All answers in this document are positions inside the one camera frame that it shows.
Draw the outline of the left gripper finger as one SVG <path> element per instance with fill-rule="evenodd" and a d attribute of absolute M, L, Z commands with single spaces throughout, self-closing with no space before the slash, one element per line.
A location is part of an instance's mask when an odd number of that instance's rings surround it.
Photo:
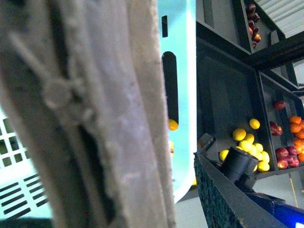
<path fill-rule="evenodd" d="M 194 153 L 199 199 L 209 228 L 285 228 L 224 176 L 203 155 Z"/>

